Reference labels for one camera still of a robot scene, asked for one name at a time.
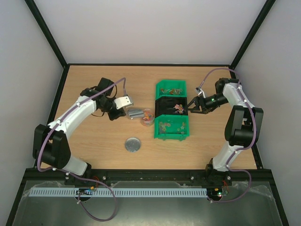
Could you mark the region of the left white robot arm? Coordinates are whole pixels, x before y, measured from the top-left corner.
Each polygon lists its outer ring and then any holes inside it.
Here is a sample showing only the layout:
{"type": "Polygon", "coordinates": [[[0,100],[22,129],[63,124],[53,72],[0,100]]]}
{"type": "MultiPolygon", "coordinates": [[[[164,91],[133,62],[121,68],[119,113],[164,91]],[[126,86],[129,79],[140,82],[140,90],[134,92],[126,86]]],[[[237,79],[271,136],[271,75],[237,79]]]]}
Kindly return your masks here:
{"type": "Polygon", "coordinates": [[[107,113],[111,121],[126,115],[124,107],[132,101],[123,89],[123,96],[113,96],[112,90],[126,79],[113,82],[101,78],[97,86],[81,91],[75,103],[56,120],[47,125],[38,125],[34,131],[33,157],[40,172],[61,170],[65,173],[83,176],[91,165],[72,155],[69,139],[76,128],[94,112],[107,113]]]}

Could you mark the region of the silver metal jar lid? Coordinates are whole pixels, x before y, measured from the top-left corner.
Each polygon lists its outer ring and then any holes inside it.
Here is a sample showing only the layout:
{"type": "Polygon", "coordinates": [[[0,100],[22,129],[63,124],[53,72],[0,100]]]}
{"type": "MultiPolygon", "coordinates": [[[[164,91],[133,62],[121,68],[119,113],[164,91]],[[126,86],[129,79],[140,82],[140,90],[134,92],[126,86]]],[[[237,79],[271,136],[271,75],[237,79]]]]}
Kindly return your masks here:
{"type": "Polygon", "coordinates": [[[136,137],[130,137],[125,141],[125,149],[128,152],[134,153],[141,148],[141,141],[136,137]]]}

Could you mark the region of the green candy bin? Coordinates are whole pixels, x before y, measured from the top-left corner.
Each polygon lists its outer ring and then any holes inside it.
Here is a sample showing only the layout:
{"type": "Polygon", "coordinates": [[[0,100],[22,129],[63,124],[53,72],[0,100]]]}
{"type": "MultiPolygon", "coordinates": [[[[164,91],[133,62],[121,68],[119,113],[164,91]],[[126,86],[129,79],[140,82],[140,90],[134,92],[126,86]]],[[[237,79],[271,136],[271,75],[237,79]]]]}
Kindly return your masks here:
{"type": "Polygon", "coordinates": [[[186,81],[161,80],[156,84],[155,99],[161,97],[187,97],[186,81]]]}
{"type": "Polygon", "coordinates": [[[187,115],[160,115],[154,120],[154,138],[183,141],[189,136],[187,115]]]}

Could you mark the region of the black candy bin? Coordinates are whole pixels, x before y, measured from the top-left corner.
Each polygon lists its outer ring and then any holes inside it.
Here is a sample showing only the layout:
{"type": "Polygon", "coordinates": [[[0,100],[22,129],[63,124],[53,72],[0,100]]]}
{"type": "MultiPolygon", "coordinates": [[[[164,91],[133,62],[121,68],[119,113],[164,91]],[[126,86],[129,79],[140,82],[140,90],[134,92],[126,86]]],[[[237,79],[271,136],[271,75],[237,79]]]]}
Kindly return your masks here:
{"type": "Polygon", "coordinates": [[[155,117],[188,115],[186,97],[160,97],[155,101],[155,117]]]}

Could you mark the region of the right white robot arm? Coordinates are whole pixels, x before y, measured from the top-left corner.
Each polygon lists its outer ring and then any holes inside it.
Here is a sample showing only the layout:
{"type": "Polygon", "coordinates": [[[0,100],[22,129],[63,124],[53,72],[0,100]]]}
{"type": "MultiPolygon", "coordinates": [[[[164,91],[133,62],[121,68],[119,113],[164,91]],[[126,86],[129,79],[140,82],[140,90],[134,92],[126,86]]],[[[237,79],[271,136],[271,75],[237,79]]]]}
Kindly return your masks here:
{"type": "Polygon", "coordinates": [[[230,104],[232,108],[224,130],[226,142],[206,165],[205,180],[211,185],[227,180],[227,172],[237,156],[256,144],[264,116],[263,109],[248,100],[238,79],[220,78],[215,90],[212,96],[194,97],[185,107],[186,111],[199,114],[211,113],[223,104],[230,104]]]}

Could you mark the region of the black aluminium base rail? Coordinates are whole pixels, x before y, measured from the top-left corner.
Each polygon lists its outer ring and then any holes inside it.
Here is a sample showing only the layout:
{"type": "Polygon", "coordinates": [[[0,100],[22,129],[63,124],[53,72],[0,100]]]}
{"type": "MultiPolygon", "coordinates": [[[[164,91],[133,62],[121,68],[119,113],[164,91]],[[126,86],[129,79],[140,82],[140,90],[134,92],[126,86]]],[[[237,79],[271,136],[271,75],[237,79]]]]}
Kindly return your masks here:
{"type": "MultiPolygon", "coordinates": [[[[117,182],[176,182],[187,186],[222,186],[224,183],[231,185],[234,181],[247,181],[249,176],[245,172],[212,172],[208,173],[204,169],[197,170],[145,170],[145,169],[91,169],[83,178],[98,179],[107,185],[117,182]]],[[[72,175],[66,175],[61,171],[48,170],[39,172],[35,168],[25,170],[22,182],[26,181],[64,181],[67,185],[89,185],[76,179],[72,175]]]]}

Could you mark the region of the clear glass jar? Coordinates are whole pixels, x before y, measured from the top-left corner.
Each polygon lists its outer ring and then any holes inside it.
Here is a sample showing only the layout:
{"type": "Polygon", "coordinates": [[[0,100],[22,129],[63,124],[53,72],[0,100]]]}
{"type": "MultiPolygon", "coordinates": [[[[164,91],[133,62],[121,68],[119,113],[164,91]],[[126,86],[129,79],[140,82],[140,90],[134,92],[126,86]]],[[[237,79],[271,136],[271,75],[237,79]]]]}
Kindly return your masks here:
{"type": "Polygon", "coordinates": [[[140,120],[141,124],[146,127],[153,125],[155,119],[153,111],[151,109],[144,109],[143,113],[144,116],[140,120]]]}

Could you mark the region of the silver metal scoop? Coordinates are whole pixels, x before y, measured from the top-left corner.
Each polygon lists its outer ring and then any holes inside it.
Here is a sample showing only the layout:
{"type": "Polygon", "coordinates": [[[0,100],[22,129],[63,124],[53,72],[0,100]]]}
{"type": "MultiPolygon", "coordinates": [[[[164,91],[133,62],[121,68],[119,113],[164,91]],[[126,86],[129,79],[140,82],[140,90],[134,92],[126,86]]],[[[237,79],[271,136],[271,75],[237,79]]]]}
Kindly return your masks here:
{"type": "Polygon", "coordinates": [[[127,111],[129,119],[143,118],[144,111],[142,109],[132,108],[127,111]]]}

